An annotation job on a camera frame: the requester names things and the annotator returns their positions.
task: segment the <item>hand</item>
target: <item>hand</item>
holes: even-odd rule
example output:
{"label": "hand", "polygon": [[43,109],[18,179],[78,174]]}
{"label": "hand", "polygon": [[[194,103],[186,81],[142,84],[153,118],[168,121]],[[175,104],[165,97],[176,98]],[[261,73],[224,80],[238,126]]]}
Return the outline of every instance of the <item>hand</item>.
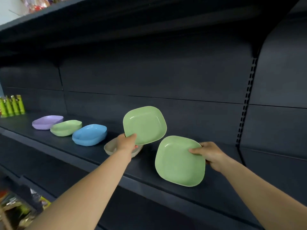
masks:
{"label": "hand", "polygon": [[213,142],[203,142],[200,145],[202,146],[201,148],[192,148],[189,149],[189,152],[201,154],[214,170],[221,172],[224,162],[230,157]]}
{"label": "hand", "polygon": [[126,137],[125,134],[123,133],[117,136],[116,151],[123,150],[132,153],[132,151],[138,147],[137,145],[135,145],[135,140],[136,140],[136,134],[132,134],[129,137]]}

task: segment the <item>light green dish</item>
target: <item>light green dish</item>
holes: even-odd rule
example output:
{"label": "light green dish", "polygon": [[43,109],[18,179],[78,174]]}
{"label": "light green dish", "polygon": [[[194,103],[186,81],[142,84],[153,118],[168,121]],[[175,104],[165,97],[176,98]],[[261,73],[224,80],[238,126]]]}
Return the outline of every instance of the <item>light green dish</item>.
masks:
{"label": "light green dish", "polygon": [[161,178],[184,186],[196,186],[205,176],[206,160],[188,149],[201,147],[195,140],[171,135],[158,148],[155,166]]}
{"label": "light green dish", "polygon": [[50,131],[56,136],[72,135],[75,131],[82,127],[82,122],[78,120],[68,120],[62,123],[53,125]]}
{"label": "light green dish", "polygon": [[126,137],[137,134],[136,145],[161,139],[167,130],[165,119],[158,108],[144,106],[129,111],[123,120]]}

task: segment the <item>bowl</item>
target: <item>bowl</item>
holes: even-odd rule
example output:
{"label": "bowl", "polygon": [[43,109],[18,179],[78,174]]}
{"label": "bowl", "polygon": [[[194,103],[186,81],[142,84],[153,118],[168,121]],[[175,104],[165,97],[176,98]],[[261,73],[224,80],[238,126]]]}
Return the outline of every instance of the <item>bowl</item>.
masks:
{"label": "bowl", "polygon": [[[114,138],[110,142],[106,143],[106,145],[103,147],[103,149],[106,151],[106,153],[111,156],[113,153],[116,152],[117,147],[117,138]],[[139,145],[136,149],[134,149],[131,153],[131,157],[135,157],[140,150],[143,148],[143,145]]]}
{"label": "bowl", "polygon": [[63,122],[63,116],[48,115],[32,122],[32,126],[37,130],[49,130],[54,124]]}
{"label": "bowl", "polygon": [[106,126],[99,124],[87,125],[72,135],[72,140],[82,146],[93,146],[106,138]]}
{"label": "bowl", "polygon": [[129,111],[123,119],[125,135],[137,134],[136,145],[161,139],[167,130],[165,119],[158,108],[144,106]]}
{"label": "bowl", "polygon": [[205,176],[206,160],[192,154],[190,148],[201,147],[192,139],[171,135],[158,148],[155,167],[161,178],[183,186],[196,186]]}
{"label": "bowl", "polygon": [[53,125],[50,131],[56,136],[68,136],[82,127],[82,122],[78,120],[68,120]]}

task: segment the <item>forearm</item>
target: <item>forearm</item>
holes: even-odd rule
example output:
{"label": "forearm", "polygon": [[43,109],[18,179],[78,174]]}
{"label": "forearm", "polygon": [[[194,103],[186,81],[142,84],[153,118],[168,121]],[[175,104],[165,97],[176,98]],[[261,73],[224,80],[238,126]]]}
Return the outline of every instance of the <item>forearm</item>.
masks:
{"label": "forearm", "polygon": [[115,152],[53,202],[29,230],[93,230],[130,160],[131,153]]}
{"label": "forearm", "polygon": [[221,173],[266,230],[307,229],[307,207],[228,158]]}

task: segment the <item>green bottle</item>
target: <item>green bottle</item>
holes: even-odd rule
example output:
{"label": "green bottle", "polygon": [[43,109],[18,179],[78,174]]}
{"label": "green bottle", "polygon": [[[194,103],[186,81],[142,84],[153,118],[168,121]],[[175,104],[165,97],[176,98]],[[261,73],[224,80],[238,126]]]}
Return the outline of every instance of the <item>green bottle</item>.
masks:
{"label": "green bottle", "polygon": [[25,107],[23,105],[21,95],[16,95],[16,97],[17,97],[17,102],[18,102],[18,106],[19,106],[19,109],[20,109],[20,113],[22,115],[24,115],[25,114]]}
{"label": "green bottle", "polygon": [[17,104],[16,98],[14,95],[11,95],[11,100],[12,100],[12,105],[13,105],[13,110],[14,110],[15,115],[20,115],[18,104]]}
{"label": "green bottle", "polygon": [[0,110],[1,110],[1,118],[6,118],[7,111],[2,97],[0,97]]}
{"label": "green bottle", "polygon": [[9,113],[9,116],[14,116],[11,100],[7,96],[5,96],[5,104],[6,104],[6,109],[7,109],[7,112]]}

